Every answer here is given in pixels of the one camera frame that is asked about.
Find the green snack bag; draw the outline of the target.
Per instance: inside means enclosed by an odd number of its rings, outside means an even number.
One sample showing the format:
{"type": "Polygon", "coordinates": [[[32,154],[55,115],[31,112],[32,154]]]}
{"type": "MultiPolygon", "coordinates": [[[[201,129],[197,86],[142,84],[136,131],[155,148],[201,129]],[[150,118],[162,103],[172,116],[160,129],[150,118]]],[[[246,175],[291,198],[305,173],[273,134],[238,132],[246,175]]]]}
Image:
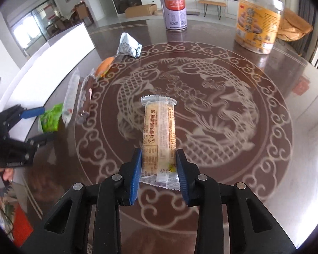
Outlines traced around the green snack bag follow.
{"type": "Polygon", "coordinates": [[[41,133],[50,133],[58,131],[58,124],[62,115],[63,104],[56,104],[52,109],[45,111],[38,118],[38,131],[41,133]]]}

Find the long clear cracker sleeve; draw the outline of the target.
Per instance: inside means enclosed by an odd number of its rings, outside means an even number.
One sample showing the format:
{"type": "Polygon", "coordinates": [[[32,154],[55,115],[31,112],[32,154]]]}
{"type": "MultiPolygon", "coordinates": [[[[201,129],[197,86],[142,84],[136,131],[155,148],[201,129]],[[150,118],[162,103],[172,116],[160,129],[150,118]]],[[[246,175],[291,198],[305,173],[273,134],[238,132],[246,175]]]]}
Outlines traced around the long clear cracker sleeve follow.
{"type": "Polygon", "coordinates": [[[64,122],[65,127],[68,126],[74,112],[74,104],[76,101],[79,81],[80,81],[80,71],[78,70],[78,68],[76,68],[74,70],[72,77],[69,80],[68,89],[66,91],[64,103],[62,106],[61,116],[62,116],[62,121],[64,122]]]}

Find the dark chocolate bar packet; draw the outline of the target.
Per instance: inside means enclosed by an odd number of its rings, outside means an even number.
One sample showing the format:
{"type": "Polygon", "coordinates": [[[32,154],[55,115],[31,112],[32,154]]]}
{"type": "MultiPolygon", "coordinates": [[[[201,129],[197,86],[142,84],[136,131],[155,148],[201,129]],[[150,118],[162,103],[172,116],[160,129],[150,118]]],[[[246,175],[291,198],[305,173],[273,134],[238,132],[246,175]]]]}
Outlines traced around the dark chocolate bar packet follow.
{"type": "Polygon", "coordinates": [[[90,115],[90,106],[92,98],[92,87],[95,82],[94,69],[85,77],[82,82],[81,91],[77,104],[77,118],[78,124],[84,123],[90,115]]]}

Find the orange bun clear wrapper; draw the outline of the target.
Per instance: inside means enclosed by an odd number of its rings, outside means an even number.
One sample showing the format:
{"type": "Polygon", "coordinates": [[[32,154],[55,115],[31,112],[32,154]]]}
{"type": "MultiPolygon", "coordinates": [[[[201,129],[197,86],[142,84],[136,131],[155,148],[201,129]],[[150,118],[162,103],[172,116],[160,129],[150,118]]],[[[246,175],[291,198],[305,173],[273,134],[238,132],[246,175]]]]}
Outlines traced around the orange bun clear wrapper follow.
{"type": "Polygon", "coordinates": [[[103,60],[95,71],[95,78],[98,80],[99,78],[103,77],[109,71],[114,61],[115,57],[108,57],[105,60],[103,60]]]}

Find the beige biscuit bar packet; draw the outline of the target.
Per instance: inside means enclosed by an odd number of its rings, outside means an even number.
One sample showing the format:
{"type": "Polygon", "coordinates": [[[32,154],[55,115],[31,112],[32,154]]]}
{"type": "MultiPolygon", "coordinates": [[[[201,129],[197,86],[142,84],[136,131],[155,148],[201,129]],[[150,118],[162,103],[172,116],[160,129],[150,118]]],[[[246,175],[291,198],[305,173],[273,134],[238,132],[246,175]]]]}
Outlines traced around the beige biscuit bar packet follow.
{"type": "Polygon", "coordinates": [[[180,190],[176,166],[175,99],[147,95],[144,106],[141,182],[169,190],[180,190]]]}

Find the silver grey snack packet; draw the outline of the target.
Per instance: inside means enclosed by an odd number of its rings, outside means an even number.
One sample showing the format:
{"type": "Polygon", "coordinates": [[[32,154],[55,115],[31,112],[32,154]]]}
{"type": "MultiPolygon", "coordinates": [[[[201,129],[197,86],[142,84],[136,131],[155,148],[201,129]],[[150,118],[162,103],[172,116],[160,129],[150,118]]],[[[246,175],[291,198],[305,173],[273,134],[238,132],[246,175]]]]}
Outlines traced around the silver grey snack packet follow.
{"type": "Polygon", "coordinates": [[[116,54],[139,58],[142,52],[142,44],[135,40],[128,33],[123,32],[120,36],[120,42],[116,54]]]}

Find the white storage box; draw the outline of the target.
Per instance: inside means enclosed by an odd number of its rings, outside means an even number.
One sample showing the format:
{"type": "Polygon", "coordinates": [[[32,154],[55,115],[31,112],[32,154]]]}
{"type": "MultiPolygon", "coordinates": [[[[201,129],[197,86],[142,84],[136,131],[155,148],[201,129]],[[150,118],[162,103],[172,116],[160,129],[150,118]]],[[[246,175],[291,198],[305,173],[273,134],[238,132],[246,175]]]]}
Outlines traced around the white storage box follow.
{"type": "Polygon", "coordinates": [[[28,109],[44,106],[94,48],[81,23],[53,37],[18,68],[0,41],[0,112],[16,104],[28,109]]]}

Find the wooden side table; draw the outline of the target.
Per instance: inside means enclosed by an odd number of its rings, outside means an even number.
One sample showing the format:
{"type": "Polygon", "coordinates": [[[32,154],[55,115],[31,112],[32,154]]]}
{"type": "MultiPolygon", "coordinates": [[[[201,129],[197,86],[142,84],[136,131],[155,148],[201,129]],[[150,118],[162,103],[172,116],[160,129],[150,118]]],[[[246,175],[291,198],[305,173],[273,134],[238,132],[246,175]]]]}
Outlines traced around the wooden side table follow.
{"type": "Polygon", "coordinates": [[[69,15],[69,21],[70,24],[73,26],[81,22],[85,22],[85,19],[89,19],[90,25],[94,23],[89,7],[86,5],[85,2],[80,2],[72,9],[69,15]]]}

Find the red white milk powder can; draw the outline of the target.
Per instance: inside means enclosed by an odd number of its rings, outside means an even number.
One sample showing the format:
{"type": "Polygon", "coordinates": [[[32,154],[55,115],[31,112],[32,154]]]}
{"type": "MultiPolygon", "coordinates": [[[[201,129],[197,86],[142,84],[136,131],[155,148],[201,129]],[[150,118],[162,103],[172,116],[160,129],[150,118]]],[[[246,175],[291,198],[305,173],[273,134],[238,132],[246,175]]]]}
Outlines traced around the red white milk powder can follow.
{"type": "Polygon", "coordinates": [[[187,28],[186,0],[160,0],[167,30],[183,31],[187,28]]]}

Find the orange lounge chair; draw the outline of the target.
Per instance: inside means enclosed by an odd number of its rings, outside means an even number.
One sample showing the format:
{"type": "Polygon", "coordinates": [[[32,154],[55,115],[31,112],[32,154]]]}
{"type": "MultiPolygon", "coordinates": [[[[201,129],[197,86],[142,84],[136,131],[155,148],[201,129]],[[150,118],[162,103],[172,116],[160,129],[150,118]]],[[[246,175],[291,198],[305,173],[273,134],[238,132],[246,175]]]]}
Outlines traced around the orange lounge chair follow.
{"type": "Polygon", "coordinates": [[[277,38],[286,42],[297,41],[311,33],[313,26],[288,8],[283,11],[277,38]]]}

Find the clear jar orange label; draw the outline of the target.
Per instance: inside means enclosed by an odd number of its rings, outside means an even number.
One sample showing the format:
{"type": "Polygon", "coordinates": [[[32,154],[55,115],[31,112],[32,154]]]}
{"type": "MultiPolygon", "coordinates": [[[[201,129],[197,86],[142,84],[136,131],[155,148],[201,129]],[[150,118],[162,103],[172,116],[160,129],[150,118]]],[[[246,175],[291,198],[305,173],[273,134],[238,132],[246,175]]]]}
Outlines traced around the clear jar orange label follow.
{"type": "Polygon", "coordinates": [[[270,54],[284,5],[279,0],[238,0],[235,40],[257,54],[270,54]]]}

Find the white tv cabinet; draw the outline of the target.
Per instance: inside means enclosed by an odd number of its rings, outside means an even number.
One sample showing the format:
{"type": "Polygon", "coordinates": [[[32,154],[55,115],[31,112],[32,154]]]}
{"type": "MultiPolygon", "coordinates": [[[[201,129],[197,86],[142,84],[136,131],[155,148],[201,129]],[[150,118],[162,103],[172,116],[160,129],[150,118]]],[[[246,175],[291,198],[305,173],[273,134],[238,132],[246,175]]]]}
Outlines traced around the white tv cabinet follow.
{"type": "Polygon", "coordinates": [[[187,12],[199,12],[200,16],[212,14],[218,18],[237,18],[238,2],[233,0],[185,0],[187,12]]]}

